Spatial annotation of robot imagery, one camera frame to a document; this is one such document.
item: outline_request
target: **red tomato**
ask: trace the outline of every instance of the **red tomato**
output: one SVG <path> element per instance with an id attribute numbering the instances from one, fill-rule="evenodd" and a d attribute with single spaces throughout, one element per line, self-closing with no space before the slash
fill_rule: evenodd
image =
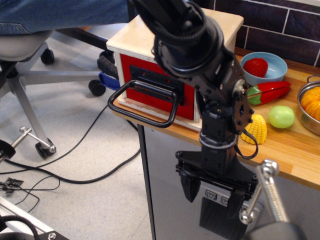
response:
<path id="1" fill-rule="evenodd" d="M 268 63 L 263 58 L 253 58 L 245 62 L 243 69 L 251 75 L 264 78 L 268 71 Z"/>

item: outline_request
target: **corn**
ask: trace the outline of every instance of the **corn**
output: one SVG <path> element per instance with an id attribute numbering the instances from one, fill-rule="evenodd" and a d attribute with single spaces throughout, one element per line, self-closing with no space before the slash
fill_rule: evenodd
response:
<path id="1" fill-rule="evenodd" d="M 260 114 L 253 114 L 252 115 L 252 123 L 249 123 L 245 129 L 248 133 L 254 136 L 258 144 L 263 144 L 267 138 L 267 124 L 263 116 Z M 255 142 L 245 135 L 244 133 L 241 134 L 241 138 L 250 144 L 255 144 Z"/>

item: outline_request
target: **chair wheel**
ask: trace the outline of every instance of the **chair wheel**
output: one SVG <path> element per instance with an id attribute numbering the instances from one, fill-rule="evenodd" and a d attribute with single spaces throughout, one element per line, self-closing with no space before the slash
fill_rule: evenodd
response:
<path id="1" fill-rule="evenodd" d="M 53 64 L 55 62 L 54 52 L 48 48 L 44 50 L 44 52 L 41 55 L 41 61 L 43 64 L 46 65 Z"/>
<path id="2" fill-rule="evenodd" d="M 48 141 L 50 143 L 50 145 L 53 145 L 52 141 L 48 138 Z M 54 154 L 54 152 L 50 152 L 49 148 L 47 149 L 43 149 L 42 145 L 40 142 L 38 142 L 35 145 L 35 149 L 38 152 L 38 154 L 45 160 L 47 157 L 50 157 Z"/>
<path id="3" fill-rule="evenodd" d="M 9 160 L 16 154 L 16 150 L 6 141 L 0 140 L 0 154 Z"/>
<path id="4" fill-rule="evenodd" d="M 99 80 L 91 80 L 88 87 L 90 92 L 96 97 L 100 97 L 106 92 L 106 87 Z"/>
<path id="5" fill-rule="evenodd" d="M 109 51 L 109 50 L 105 50 L 103 52 L 101 52 L 99 54 L 99 58 L 101 56 L 104 56 L 106 59 L 108 59 L 112 64 L 115 64 L 116 63 L 116 60 L 114 58 L 114 52 L 113 51 Z"/>

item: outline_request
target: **floor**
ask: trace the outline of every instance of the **floor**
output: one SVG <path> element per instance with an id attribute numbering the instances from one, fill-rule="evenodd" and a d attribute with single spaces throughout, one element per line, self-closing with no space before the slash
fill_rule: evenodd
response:
<path id="1" fill-rule="evenodd" d="M 110 38 L 123 24 L 96 26 L 89 31 Z M 44 66 L 40 61 L 34 69 L 98 71 L 96 61 L 100 49 L 55 32 L 48 40 L 56 62 Z M 14 162 L 39 166 L 57 159 L 72 149 L 85 135 L 95 118 L 107 105 L 113 93 L 107 89 L 94 97 L 88 82 L 30 85 L 26 93 L 48 138 L 57 152 L 43 160 L 37 153 L 33 138 L 27 137 L 16 149 Z M 16 97 L 8 93 L 0 99 L 0 139 L 12 143 L 21 126 L 30 127 Z M 122 118 L 106 109 L 81 144 L 62 159 L 43 167 L 71 180 L 91 180 L 103 176 L 133 156 L 140 148 L 138 133 Z M 20 170 L 6 162 L 0 172 Z M 0 182 L 8 177 L 23 180 L 21 187 L 32 188 L 48 175 L 37 171 L 1 174 Z M 58 186 L 54 177 L 39 183 L 35 189 Z M 146 197 L 141 155 L 121 167 L 111 176 L 92 184 L 61 182 L 58 189 L 32 191 L 40 202 L 30 214 L 71 240 L 151 240 L 151 227 Z M 20 202 L 26 193 L 0 192 L 11 203 Z M 18 206 L 28 212 L 37 199 L 29 195 Z"/>

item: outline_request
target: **metal clamp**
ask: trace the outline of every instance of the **metal clamp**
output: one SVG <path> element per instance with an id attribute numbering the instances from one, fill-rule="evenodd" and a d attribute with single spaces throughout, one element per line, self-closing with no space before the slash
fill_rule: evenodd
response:
<path id="1" fill-rule="evenodd" d="M 255 220 L 256 216 L 253 209 L 258 201 L 261 190 L 263 190 L 273 220 L 288 223 L 289 219 L 274 180 L 274 177 L 279 173 L 277 162 L 266 159 L 256 169 L 259 184 L 252 196 L 249 207 L 239 215 L 241 222 L 248 225 Z"/>

